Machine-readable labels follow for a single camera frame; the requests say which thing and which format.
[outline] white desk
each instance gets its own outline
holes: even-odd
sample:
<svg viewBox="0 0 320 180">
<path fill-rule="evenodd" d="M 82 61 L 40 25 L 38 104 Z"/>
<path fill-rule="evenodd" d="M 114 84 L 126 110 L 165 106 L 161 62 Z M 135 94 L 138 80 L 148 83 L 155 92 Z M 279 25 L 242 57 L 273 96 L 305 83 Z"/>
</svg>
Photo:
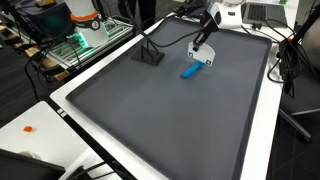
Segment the white desk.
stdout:
<svg viewBox="0 0 320 180">
<path fill-rule="evenodd" d="M 31 132 L 23 131 L 32 126 Z M 0 129 L 0 148 L 15 153 L 29 151 L 42 161 L 63 166 L 66 179 L 77 167 L 89 168 L 103 160 L 77 135 L 64 120 L 45 102 L 40 102 Z M 91 172 L 91 177 L 113 170 L 103 165 Z M 120 180 L 117 174 L 101 178 Z"/>
<path fill-rule="evenodd" d="M 289 0 L 285 6 L 287 21 L 290 27 L 294 26 L 294 21 L 298 9 L 299 0 Z M 155 24 L 147 32 L 150 32 L 157 26 Z M 274 35 L 268 28 L 262 31 Z M 290 35 L 290 31 L 279 29 L 285 35 Z M 124 46 L 114 51 L 109 56 L 86 70 L 78 77 L 51 94 L 53 99 L 65 112 L 67 112 L 80 126 L 82 126 L 92 137 L 94 137 L 114 158 L 116 158 L 128 171 L 136 178 L 146 180 L 166 179 L 161 173 L 153 169 L 150 165 L 140 159 L 137 155 L 127 149 L 119 141 L 113 138 L 109 133 L 104 131 L 98 125 L 93 123 L 89 118 L 74 108 L 66 99 L 66 95 L 85 82 L 91 76 L 96 74 L 100 69 L 108 65 L 119 55 L 141 40 L 141 35 L 135 37 Z M 269 67 L 275 62 L 276 47 L 269 57 Z M 265 76 L 262 81 L 262 87 L 254 115 L 252 130 L 246 151 L 245 162 L 242 171 L 242 180 L 262 180 L 265 179 L 269 156 L 271 152 L 273 134 L 278 114 L 278 106 L 281 97 L 281 85 L 270 82 L 265 70 Z"/>
</svg>

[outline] computer screen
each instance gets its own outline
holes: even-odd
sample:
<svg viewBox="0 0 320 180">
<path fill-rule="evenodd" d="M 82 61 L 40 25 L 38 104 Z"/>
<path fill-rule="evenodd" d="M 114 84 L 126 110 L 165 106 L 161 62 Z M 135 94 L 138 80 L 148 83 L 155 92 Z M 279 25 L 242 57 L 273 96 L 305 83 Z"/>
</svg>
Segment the computer screen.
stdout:
<svg viewBox="0 0 320 180">
<path fill-rule="evenodd" d="M 0 179 L 57 180 L 64 167 L 0 149 Z"/>
</svg>

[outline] black floor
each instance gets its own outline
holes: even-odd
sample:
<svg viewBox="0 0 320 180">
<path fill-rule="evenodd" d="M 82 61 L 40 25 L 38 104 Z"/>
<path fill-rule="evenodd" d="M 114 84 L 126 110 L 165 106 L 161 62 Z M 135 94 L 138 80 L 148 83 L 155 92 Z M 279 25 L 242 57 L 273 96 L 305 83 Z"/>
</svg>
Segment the black floor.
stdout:
<svg viewBox="0 0 320 180">
<path fill-rule="evenodd" d="M 119 15 L 117 0 L 108 0 L 113 15 Z M 157 17 L 167 15 L 179 3 L 158 0 Z M 36 104 L 31 85 L 24 73 L 26 58 L 16 54 L 10 47 L 0 49 L 0 128 Z M 40 86 L 37 74 L 30 67 L 36 88 L 42 100 L 63 83 L 50 88 Z M 278 118 L 268 180 L 320 180 L 320 116 L 298 117 L 301 124 L 312 134 L 313 142 L 305 144 L 287 122 Z"/>
</svg>

